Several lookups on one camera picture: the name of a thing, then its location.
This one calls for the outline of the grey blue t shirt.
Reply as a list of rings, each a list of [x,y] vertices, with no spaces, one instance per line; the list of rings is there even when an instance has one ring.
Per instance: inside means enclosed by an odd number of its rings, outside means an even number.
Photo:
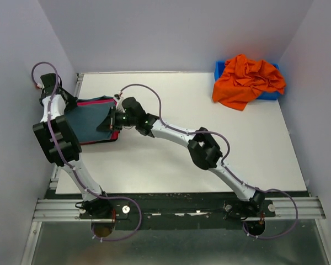
[[[97,130],[114,105],[113,97],[102,96],[78,99],[74,109],[65,111],[66,119],[81,145],[113,142],[118,139],[118,132]]]

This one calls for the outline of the orange t shirt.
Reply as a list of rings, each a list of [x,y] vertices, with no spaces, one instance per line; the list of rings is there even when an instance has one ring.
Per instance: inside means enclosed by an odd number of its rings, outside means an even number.
[[[240,54],[224,62],[223,71],[213,86],[212,101],[243,111],[264,93],[283,95],[285,88],[285,79],[273,64]]]

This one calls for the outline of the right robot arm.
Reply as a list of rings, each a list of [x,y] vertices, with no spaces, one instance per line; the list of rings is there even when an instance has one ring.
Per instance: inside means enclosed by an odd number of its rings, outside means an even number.
[[[263,209],[265,195],[239,180],[228,169],[219,144],[213,133],[201,127],[198,130],[183,129],[161,120],[161,117],[146,113],[141,104],[129,97],[122,101],[122,108],[110,108],[106,118],[97,126],[98,131],[120,131],[124,126],[133,126],[143,136],[168,140],[186,147],[194,165],[210,171],[229,186],[240,201],[245,216],[256,216]]]

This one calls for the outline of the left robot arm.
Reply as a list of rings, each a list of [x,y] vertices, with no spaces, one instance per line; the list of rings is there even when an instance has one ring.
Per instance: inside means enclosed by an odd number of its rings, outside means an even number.
[[[40,103],[44,107],[41,121],[33,132],[50,163],[65,171],[78,187],[82,202],[75,207],[93,219],[103,219],[115,213],[101,186],[91,177],[81,158],[80,143],[65,112],[77,107],[77,98],[62,88],[55,73],[41,76]]]

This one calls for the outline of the folded red t shirt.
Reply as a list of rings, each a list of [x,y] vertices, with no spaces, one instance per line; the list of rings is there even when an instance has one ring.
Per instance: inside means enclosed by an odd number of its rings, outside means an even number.
[[[83,136],[79,139],[81,145],[99,144],[105,142],[114,142],[119,138],[119,131],[116,132],[102,132],[101,134]]]

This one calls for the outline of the folded pink t shirt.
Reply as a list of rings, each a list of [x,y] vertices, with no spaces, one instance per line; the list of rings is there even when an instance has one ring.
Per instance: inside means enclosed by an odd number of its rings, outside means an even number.
[[[74,129],[78,140],[83,136],[101,134],[102,132],[111,131],[97,131],[97,126],[106,118],[111,107],[115,106],[114,102],[97,102],[96,104],[78,105],[77,110],[81,111],[78,114],[80,129]]]

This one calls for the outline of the blue plastic bin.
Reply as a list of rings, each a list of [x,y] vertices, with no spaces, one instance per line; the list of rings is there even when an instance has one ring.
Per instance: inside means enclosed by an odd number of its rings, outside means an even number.
[[[214,79],[215,82],[222,76],[225,70],[225,60],[218,60],[215,62]],[[258,100],[277,100],[280,97],[279,92],[262,92],[262,94],[257,98]]]

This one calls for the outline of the aluminium frame profile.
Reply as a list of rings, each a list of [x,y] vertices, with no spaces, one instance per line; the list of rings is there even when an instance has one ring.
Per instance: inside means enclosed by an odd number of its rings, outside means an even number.
[[[289,139],[281,108],[277,101],[252,103],[248,110],[239,113],[225,109],[210,99],[214,83],[208,72],[106,72],[85,73],[78,79],[76,93],[80,97],[110,96],[126,88],[128,96],[139,96],[147,107],[165,110],[165,118],[186,125],[200,121],[209,128],[229,133],[232,139],[232,156],[229,163],[244,166],[244,179],[286,188],[286,194],[274,192],[266,199],[272,201],[274,217],[266,221],[325,219],[325,212],[317,197],[303,188],[293,146]],[[176,149],[175,167],[171,167],[171,144],[150,144],[134,132],[126,132],[121,142],[99,144],[84,148],[84,158],[91,174],[112,194],[131,193],[214,193],[230,192],[228,187],[201,170],[186,171],[189,156]],[[58,192],[48,190],[47,197],[38,200],[34,222],[82,222],[75,207],[79,195],[73,193],[72,182],[61,169],[55,168],[53,182]],[[246,221],[250,224],[259,220]]]

